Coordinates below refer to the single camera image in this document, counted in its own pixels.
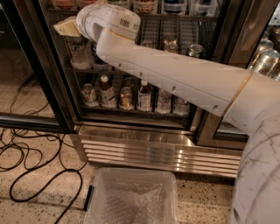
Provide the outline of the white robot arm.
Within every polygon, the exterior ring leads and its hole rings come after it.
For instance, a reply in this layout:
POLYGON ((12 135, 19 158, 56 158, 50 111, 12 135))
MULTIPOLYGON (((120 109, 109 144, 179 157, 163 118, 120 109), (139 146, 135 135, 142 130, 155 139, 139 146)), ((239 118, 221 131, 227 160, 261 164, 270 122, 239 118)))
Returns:
POLYGON ((96 2, 58 22, 61 36, 97 44, 99 58, 223 118, 248 135, 230 224, 280 224, 280 82, 247 69, 137 45, 141 18, 96 2))

